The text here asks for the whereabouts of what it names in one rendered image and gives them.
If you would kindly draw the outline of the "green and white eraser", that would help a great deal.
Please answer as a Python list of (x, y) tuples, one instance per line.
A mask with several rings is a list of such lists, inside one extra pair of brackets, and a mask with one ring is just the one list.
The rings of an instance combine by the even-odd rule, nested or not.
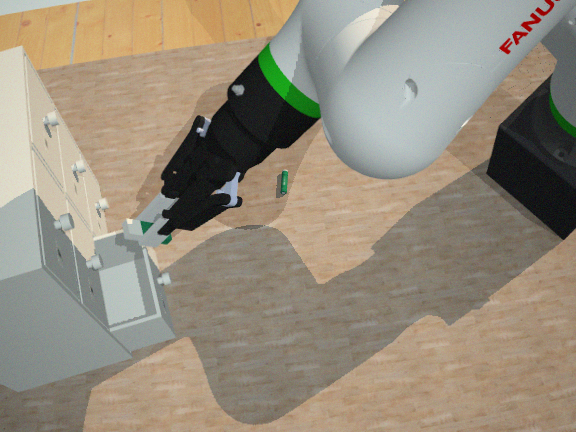
[[(126, 219), (122, 223), (124, 238), (138, 241), (143, 234), (153, 225), (151, 222)], [(171, 234), (161, 243), (168, 244), (172, 240)]]

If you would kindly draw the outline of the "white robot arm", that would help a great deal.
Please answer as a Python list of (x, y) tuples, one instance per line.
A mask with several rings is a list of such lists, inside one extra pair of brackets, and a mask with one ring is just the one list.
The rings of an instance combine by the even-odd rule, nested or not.
[(576, 171), (575, 6), (299, 0), (228, 87), (228, 102), (268, 146), (290, 147), (321, 118), (344, 164), (368, 177), (400, 179), (430, 166), (541, 42), (557, 63), (533, 106), (533, 136), (550, 159)]

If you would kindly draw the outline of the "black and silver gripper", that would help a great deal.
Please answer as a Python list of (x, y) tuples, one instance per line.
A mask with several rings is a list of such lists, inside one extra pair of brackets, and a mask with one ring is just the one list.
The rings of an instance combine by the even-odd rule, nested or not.
[(154, 223), (160, 217), (138, 240), (139, 245), (157, 248), (175, 229), (193, 231), (228, 208), (240, 207), (238, 183), (275, 149), (242, 127), (228, 100), (212, 119), (196, 116), (161, 174), (161, 193), (135, 219)]

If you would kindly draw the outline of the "green battery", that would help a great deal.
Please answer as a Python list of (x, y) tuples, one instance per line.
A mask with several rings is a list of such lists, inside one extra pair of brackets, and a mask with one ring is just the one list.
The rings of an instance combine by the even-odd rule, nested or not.
[(281, 194), (287, 194), (288, 170), (282, 170)]

